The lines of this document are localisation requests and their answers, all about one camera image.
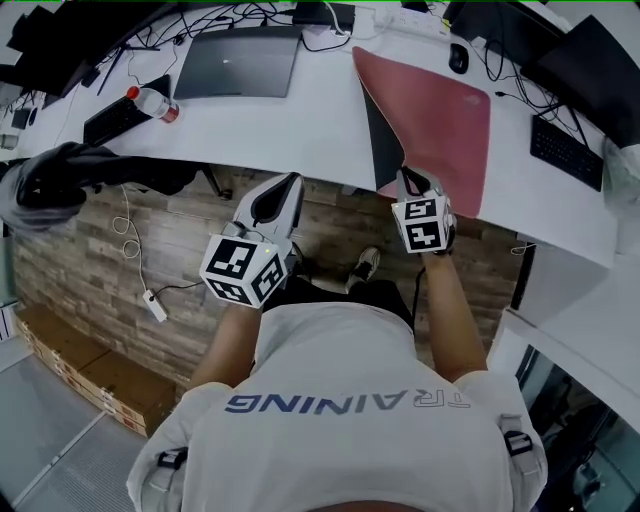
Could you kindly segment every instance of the white t-shirt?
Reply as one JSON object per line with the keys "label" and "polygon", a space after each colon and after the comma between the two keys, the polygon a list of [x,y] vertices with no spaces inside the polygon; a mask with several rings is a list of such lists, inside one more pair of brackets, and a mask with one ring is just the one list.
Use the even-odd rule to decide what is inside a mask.
{"label": "white t-shirt", "polygon": [[235,389],[187,392],[127,485],[140,510],[158,454],[188,446],[183,512],[303,512],[367,500],[510,511],[510,456],[497,426],[505,413],[521,414],[522,430],[540,444],[514,377],[445,381],[416,359],[411,330],[386,311],[280,306],[263,316],[251,377]]}

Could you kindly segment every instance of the gray laptop lid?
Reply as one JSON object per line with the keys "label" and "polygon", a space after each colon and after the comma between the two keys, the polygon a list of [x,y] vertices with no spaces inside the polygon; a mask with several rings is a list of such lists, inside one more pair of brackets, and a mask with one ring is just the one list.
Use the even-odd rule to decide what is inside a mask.
{"label": "gray laptop lid", "polygon": [[253,27],[199,34],[189,48],[173,97],[284,98],[301,33],[301,27]]}

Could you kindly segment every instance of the black keyboard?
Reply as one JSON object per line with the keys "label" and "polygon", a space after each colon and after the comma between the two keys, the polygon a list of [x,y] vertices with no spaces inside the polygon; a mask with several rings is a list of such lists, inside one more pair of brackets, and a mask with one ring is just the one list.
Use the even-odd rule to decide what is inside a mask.
{"label": "black keyboard", "polygon": [[529,152],[598,192],[602,190],[602,158],[539,116],[533,116]]}
{"label": "black keyboard", "polygon": [[[169,96],[169,75],[164,75],[144,87]],[[126,97],[120,98],[85,121],[82,139],[85,144],[101,146],[149,119],[151,117],[140,112],[132,100]]]}

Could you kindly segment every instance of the shirt sleeve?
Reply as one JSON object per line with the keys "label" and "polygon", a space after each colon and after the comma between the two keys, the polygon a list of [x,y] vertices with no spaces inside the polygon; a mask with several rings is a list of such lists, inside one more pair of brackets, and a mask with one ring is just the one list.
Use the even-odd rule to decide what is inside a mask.
{"label": "shirt sleeve", "polygon": [[187,391],[180,403],[158,427],[133,463],[127,478],[127,490],[137,512],[141,510],[140,492],[145,478],[155,467],[158,455],[166,450],[189,446],[197,422],[232,389],[210,382]]}
{"label": "shirt sleeve", "polygon": [[498,426],[502,415],[520,417],[522,423],[520,430],[533,442],[534,466],[537,466],[537,471],[523,476],[514,467],[512,458],[511,484],[514,491],[515,510],[531,510],[547,483],[547,458],[542,440],[531,424],[517,379],[513,375],[477,371],[460,377],[454,385],[474,404],[489,413]]}

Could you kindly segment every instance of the black monitor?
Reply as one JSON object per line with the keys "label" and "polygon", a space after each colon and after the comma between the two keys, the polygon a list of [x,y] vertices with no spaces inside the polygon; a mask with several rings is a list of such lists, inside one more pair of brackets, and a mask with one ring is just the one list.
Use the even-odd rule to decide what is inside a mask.
{"label": "black monitor", "polygon": [[8,46],[15,66],[0,65],[0,81],[66,95],[109,52],[177,9],[175,2],[66,2],[51,13],[36,7],[16,23]]}
{"label": "black monitor", "polygon": [[443,18],[451,33],[471,42],[487,41],[489,49],[502,52],[521,66],[553,48],[564,35],[553,23],[520,2],[449,2]]}
{"label": "black monitor", "polygon": [[640,69],[593,16],[522,74],[586,115],[618,147],[640,143]]}

